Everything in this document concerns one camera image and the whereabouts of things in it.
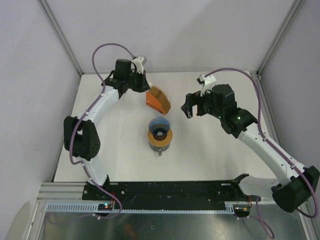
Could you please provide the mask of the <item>wooden ring dripper stand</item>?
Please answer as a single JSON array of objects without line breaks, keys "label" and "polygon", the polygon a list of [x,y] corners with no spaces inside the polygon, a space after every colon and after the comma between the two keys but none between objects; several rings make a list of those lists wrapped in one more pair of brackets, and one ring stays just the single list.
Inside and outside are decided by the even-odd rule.
[{"label": "wooden ring dripper stand", "polygon": [[169,145],[173,139],[173,131],[170,129],[166,134],[161,136],[153,135],[150,131],[147,132],[148,141],[156,147],[165,147]]}]

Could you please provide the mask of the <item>blue ribbed dripper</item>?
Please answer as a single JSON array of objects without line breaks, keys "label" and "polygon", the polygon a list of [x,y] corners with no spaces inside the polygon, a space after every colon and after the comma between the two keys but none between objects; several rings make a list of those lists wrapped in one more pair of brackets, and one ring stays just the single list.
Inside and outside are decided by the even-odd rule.
[{"label": "blue ribbed dripper", "polygon": [[158,132],[167,134],[171,129],[170,122],[165,117],[156,117],[152,119],[148,124],[148,130],[153,134],[157,135]]}]

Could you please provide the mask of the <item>right aluminium side rail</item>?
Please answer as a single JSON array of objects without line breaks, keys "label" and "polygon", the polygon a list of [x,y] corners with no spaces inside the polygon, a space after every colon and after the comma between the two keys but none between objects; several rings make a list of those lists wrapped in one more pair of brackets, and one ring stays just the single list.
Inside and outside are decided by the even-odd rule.
[{"label": "right aluminium side rail", "polygon": [[[283,141],[279,135],[278,127],[276,125],[276,121],[274,118],[274,114],[270,105],[270,101],[267,97],[267,93],[265,87],[262,83],[262,77],[257,73],[256,70],[249,71],[250,76],[253,78],[256,87],[259,90],[260,94],[260,102],[261,102],[261,111],[263,112],[264,121],[266,123],[266,128],[269,132],[270,137],[279,144],[283,149],[285,148],[283,145]],[[301,211],[304,211],[307,215],[313,215],[315,212],[315,199],[313,195],[305,201],[298,208]],[[302,223],[304,224],[304,231],[308,240],[319,240],[320,239],[320,226],[318,225],[316,218],[308,218],[299,215],[301,217]]]}]

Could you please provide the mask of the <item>left aluminium frame post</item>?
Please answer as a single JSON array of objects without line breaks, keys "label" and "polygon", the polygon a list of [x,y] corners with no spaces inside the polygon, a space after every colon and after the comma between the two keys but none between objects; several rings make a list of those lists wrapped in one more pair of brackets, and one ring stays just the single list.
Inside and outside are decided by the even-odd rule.
[{"label": "left aluminium frame post", "polygon": [[62,31],[62,28],[57,21],[57,18],[55,17],[55,14],[53,13],[49,3],[47,0],[37,0],[37,3],[39,4],[41,10],[43,11],[46,19],[48,20],[48,23],[50,24],[53,32],[55,33],[59,43],[61,44],[65,54],[67,55],[68,59],[70,60],[72,66],[74,67],[77,74],[81,77],[84,73],[80,67],[80,64],[78,63],[76,56],[65,36],[65,34]]}]

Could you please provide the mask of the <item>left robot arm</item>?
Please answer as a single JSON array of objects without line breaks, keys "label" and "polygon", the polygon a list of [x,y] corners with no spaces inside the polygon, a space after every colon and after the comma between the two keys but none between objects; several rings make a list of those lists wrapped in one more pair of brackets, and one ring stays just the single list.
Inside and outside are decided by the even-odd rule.
[{"label": "left robot arm", "polygon": [[97,127],[109,108],[127,92],[147,92],[151,89],[144,64],[146,58],[118,59],[115,69],[102,79],[102,90],[87,109],[63,121],[64,148],[69,152],[73,165],[81,165],[89,182],[95,185],[93,194],[100,200],[110,196],[111,188],[105,184],[108,174],[104,171],[98,153],[101,148]]}]

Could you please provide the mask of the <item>glass coffee server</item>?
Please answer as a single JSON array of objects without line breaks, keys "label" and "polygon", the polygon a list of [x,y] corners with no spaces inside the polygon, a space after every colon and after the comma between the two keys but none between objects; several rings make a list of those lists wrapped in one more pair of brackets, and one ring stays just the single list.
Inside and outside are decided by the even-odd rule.
[{"label": "glass coffee server", "polygon": [[165,146],[155,146],[154,144],[149,143],[150,148],[151,148],[155,153],[157,153],[157,155],[158,155],[159,157],[161,157],[161,156],[163,155],[163,152],[165,152],[165,151],[167,151],[167,150],[169,149],[170,145],[171,145],[171,144],[169,143],[169,144],[167,144],[167,145],[165,145]]}]

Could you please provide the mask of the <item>aluminium frame post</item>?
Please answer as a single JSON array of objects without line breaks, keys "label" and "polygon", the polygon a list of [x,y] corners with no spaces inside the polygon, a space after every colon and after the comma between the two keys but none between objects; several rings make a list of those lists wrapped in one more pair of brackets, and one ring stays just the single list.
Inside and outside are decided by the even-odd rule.
[{"label": "aluminium frame post", "polygon": [[80,67],[80,64],[78,63],[76,56],[65,36],[65,34],[62,31],[62,28],[57,21],[57,18],[55,17],[55,14],[53,13],[49,3],[47,0],[37,0],[37,3],[39,4],[41,10],[43,11],[46,19],[48,20],[48,23],[50,24],[53,32],[55,33],[59,43],[61,44],[65,54],[67,55],[68,59],[70,60],[72,66],[74,67],[77,74],[81,77],[84,73]]},{"label": "aluminium frame post", "polygon": [[295,18],[297,17],[301,7],[305,3],[305,0],[294,0],[292,5],[290,6],[287,14],[285,15],[284,20],[282,21],[279,29],[276,32],[275,37],[273,38],[265,56],[261,64],[259,65],[256,74],[261,76],[264,70],[266,69],[267,65],[273,58],[273,55],[276,53],[277,49],[279,48],[282,40],[286,36],[288,30],[290,29],[291,25],[293,24]]}]

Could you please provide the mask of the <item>right aluminium frame post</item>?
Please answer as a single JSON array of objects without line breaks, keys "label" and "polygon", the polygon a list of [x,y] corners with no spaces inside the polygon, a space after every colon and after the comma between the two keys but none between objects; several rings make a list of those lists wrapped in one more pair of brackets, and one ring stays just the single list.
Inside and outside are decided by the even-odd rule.
[{"label": "right aluminium frame post", "polygon": [[295,18],[297,17],[301,7],[305,3],[305,0],[294,0],[292,5],[290,6],[287,14],[285,15],[284,20],[282,21],[279,29],[276,32],[275,37],[273,38],[265,56],[261,64],[259,65],[256,74],[261,76],[264,70],[266,69],[267,65],[273,58],[273,55],[276,53],[277,49],[279,48],[282,40],[286,36],[288,30],[290,29],[291,25],[293,24]]}]

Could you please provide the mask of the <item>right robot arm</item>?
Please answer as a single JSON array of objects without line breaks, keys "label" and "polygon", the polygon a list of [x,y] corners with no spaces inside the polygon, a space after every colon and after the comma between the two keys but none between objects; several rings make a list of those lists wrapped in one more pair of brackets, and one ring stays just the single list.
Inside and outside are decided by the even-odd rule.
[{"label": "right robot arm", "polygon": [[292,213],[312,197],[320,178],[319,170],[306,167],[293,159],[272,138],[262,131],[258,120],[246,109],[240,108],[235,93],[228,84],[212,89],[188,93],[181,106],[187,118],[209,114],[220,121],[223,130],[247,145],[269,167],[274,179],[242,174],[230,188],[231,196],[242,201],[248,195],[272,199],[285,212]]}]

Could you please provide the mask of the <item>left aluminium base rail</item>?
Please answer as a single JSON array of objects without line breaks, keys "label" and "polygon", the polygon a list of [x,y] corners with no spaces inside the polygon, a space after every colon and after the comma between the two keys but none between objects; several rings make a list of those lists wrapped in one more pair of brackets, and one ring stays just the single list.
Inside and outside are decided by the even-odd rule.
[{"label": "left aluminium base rail", "polygon": [[41,184],[38,201],[77,201],[82,200],[83,182],[45,182]]}]

